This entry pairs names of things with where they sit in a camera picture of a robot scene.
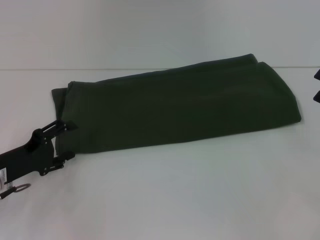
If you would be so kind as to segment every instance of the folded fabric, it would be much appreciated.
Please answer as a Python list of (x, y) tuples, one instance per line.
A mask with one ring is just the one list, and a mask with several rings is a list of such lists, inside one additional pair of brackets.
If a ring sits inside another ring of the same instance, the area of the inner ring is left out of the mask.
[(298, 123), (295, 96), (253, 55), (52, 90), (58, 119), (78, 129), (65, 151), (97, 153), (183, 143)]

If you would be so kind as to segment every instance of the white background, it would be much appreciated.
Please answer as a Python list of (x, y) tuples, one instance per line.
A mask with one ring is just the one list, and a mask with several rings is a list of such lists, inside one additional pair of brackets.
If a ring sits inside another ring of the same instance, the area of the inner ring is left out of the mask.
[(313, 96), (320, 82), (310, 67), (320, 66), (319, 7), (311, 0), (0, 1), (0, 153), (55, 120), (50, 91), (70, 81), (248, 53), (289, 67), (276, 71), (302, 115), (283, 128), (79, 154), (44, 177), (30, 173), (14, 181), (31, 183), (28, 190), (0, 201), (0, 239), (318, 240)]
[(0, 69), (320, 66), (317, 0), (1, 0)]

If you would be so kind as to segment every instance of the green fabric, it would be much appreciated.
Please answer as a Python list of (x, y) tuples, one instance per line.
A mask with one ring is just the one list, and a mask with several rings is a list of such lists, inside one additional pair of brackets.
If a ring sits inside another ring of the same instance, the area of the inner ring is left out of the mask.
[(300, 122), (295, 96), (252, 54), (52, 90), (58, 119), (79, 129), (57, 154), (183, 143)]

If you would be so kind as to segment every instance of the black object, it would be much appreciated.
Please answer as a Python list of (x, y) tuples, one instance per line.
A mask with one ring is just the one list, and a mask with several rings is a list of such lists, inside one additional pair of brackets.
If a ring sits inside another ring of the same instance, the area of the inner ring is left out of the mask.
[(12, 193), (18, 193), (18, 192), (21, 192), (27, 188), (29, 188), (31, 186), (30, 183), (27, 183), (27, 184), (22, 184), (20, 186), (13, 186), (12, 188), (8, 189), (7, 191), (4, 191), (2, 193), (0, 193), (0, 200), (8, 197), (10, 194)]
[[(314, 75), (314, 78), (320, 80), (320, 70)], [(320, 103), (320, 91), (313, 97), (313, 100)]]
[(313, 100), (315, 100), (317, 103), (320, 103), (320, 91), (313, 97)]
[(314, 75), (314, 78), (320, 80), (320, 70)]
[[(31, 172), (37, 171), (41, 176), (48, 172), (62, 169), (66, 160), (75, 157), (74, 152), (67, 151), (54, 157), (54, 145), (51, 141), (54, 137), (77, 129), (73, 122), (56, 120), (44, 128), (33, 131), (31, 139), (23, 146), (0, 155), (0, 170), (6, 170), (6, 182), (10, 183)], [(12, 187), (3, 192), (0, 198), (8, 196), (13, 192), (26, 189), (26, 185)]]

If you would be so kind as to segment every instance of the metal ring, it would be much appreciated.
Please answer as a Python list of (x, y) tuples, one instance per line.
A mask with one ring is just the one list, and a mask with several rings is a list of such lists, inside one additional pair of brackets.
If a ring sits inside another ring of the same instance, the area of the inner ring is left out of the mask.
[(16, 190), (15, 190), (14, 192), (15, 192), (15, 193), (21, 192), (21, 191), (29, 188), (30, 186), (31, 186), (30, 183), (26, 183), (26, 184), (22, 184), (22, 185), (20, 185), (20, 186), (16, 186), (16, 187), (15, 187)]

